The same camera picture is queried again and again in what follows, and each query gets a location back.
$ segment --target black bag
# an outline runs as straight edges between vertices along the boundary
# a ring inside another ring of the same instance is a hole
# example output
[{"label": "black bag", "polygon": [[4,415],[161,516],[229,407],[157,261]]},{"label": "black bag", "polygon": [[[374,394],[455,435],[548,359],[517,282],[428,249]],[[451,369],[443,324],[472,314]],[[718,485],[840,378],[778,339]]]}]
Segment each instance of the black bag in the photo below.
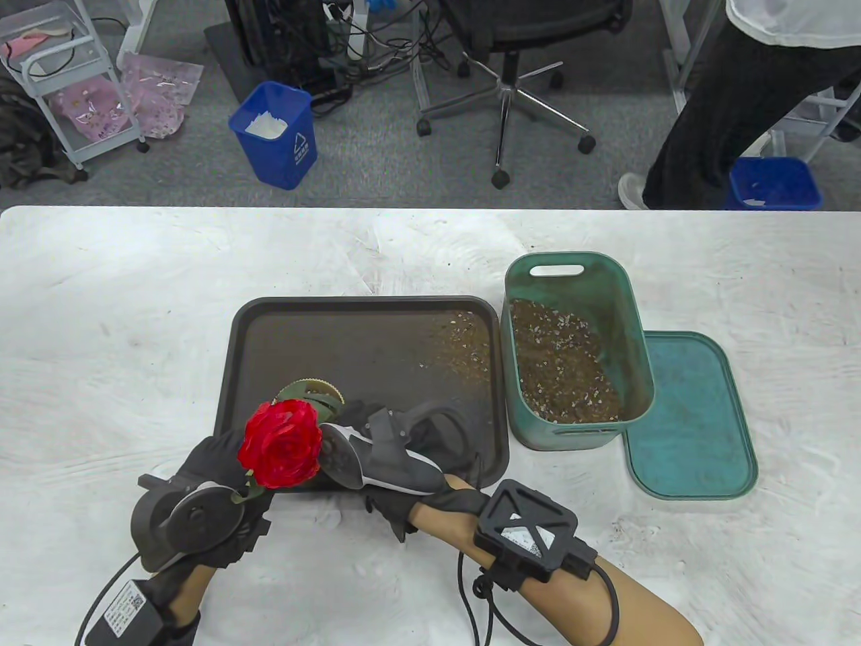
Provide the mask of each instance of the black bag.
[{"label": "black bag", "polygon": [[57,135],[36,102],[10,78],[0,77],[0,187],[20,188],[56,177],[86,180],[63,154]]}]

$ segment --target black pants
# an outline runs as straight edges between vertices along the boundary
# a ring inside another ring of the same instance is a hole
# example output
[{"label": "black pants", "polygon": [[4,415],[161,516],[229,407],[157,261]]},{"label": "black pants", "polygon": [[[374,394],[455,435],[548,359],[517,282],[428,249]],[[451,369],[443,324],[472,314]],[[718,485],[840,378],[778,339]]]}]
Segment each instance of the black pants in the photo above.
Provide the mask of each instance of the black pants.
[{"label": "black pants", "polygon": [[763,45],[728,22],[648,173],[649,208],[721,208],[735,160],[804,97],[861,68],[861,47]]}]

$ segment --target white table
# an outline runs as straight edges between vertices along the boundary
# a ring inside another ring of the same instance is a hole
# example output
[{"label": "white table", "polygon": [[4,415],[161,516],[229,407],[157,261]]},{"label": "white table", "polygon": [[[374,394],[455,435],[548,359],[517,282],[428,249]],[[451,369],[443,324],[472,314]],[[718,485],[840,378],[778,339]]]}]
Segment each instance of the white table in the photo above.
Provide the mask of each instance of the white table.
[{"label": "white table", "polygon": [[[13,208],[0,218],[0,641],[71,643],[134,552],[137,476],[171,475],[212,431],[245,302],[474,294],[499,307],[520,254],[588,249],[626,267],[647,329],[726,350],[759,483],[733,502],[656,500],[619,440],[537,453],[512,439],[508,475],[570,506],[583,538],[709,646],[856,646],[859,239],[849,213]],[[196,646],[471,643],[448,547],[399,545],[355,496],[285,494],[269,517],[211,586]],[[527,635],[561,643],[499,597]]]}]

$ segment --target container handle hole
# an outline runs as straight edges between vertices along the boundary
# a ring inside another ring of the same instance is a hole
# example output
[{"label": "container handle hole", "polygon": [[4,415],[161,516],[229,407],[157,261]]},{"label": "container handle hole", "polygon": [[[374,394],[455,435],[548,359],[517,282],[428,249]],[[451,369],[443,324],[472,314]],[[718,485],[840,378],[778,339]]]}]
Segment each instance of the container handle hole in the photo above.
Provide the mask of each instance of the container handle hole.
[{"label": "container handle hole", "polygon": [[579,276],[586,267],[582,264],[539,264],[530,269],[530,276],[547,278],[550,276]]}]

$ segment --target red rose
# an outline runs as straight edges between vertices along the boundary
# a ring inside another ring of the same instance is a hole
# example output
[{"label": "red rose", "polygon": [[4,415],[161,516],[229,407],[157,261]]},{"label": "red rose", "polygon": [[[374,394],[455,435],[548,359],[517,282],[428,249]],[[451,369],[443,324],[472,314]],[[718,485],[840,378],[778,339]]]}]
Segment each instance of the red rose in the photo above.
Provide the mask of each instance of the red rose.
[{"label": "red rose", "polygon": [[306,401],[262,404],[245,425],[239,461],[254,471],[261,487],[295,487],[319,471],[317,457],[323,436],[317,411]]}]

